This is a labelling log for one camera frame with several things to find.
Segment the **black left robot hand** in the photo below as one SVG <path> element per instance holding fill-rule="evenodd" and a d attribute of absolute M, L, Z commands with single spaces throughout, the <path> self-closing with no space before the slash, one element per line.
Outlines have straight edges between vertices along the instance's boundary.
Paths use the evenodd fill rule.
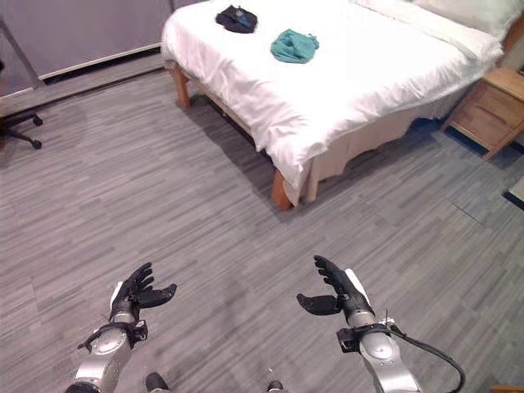
<path fill-rule="evenodd" d="M 154 289 L 152 263 L 136 269 L 116 288 L 111 299 L 109 321 L 112 323 L 135 323 L 142 309 L 155 308 L 171 301 L 178 286 L 174 283 L 163 289 Z"/>

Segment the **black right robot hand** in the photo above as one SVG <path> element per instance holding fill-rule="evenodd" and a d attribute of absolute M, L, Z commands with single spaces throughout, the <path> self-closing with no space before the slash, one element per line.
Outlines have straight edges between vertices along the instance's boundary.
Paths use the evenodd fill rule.
<path fill-rule="evenodd" d="M 323 276 L 323 281 L 331 286 L 337 295 L 310 297 L 299 293 L 296 299 L 302 309 L 316 316 L 334 315 L 341 311 L 346 318 L 357 312 L 375 315 L 364 294 L 352 283 L 345 271 L 321 255 L 314 256 L 314 265 L 318 273 Z"/>

